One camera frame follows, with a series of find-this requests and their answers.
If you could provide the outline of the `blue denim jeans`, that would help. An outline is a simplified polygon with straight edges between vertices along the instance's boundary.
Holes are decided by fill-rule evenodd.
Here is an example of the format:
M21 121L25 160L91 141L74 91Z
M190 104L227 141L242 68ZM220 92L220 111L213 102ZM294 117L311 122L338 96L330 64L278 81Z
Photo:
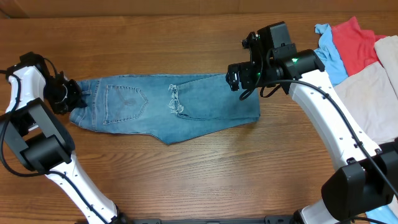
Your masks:
M78 82L84 108L70 121L100 133L147 134L165 144L259 120L259 98L241 101L223 74L118 75Z

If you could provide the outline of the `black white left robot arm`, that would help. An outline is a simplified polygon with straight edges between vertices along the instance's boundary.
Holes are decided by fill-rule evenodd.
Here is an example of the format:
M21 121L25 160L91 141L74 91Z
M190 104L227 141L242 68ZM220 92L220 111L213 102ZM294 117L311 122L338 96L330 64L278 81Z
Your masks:
M83 170L70 133L56 117L86 106L76 81L63 72L50 72L53 63L39 54L28 52L19 60L1 71L11 85L9 106L1 115L1 144L28 173L12 169L2 157L5 169L19 177L46 176L68 195L87 223L130 223Z

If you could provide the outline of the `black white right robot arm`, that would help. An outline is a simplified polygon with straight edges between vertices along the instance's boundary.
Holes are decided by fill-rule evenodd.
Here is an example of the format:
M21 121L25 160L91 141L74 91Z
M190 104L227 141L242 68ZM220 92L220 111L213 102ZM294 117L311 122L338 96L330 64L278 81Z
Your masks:
M251 32L242 41L247 62L228 67L226 81L242 100L255 90L283 89L305 112L332 159L334 174L321 199L293 215L266 223L351 223L397 198L397 153L379 147L336 94L325 66L311 49L298 51L285 22Z

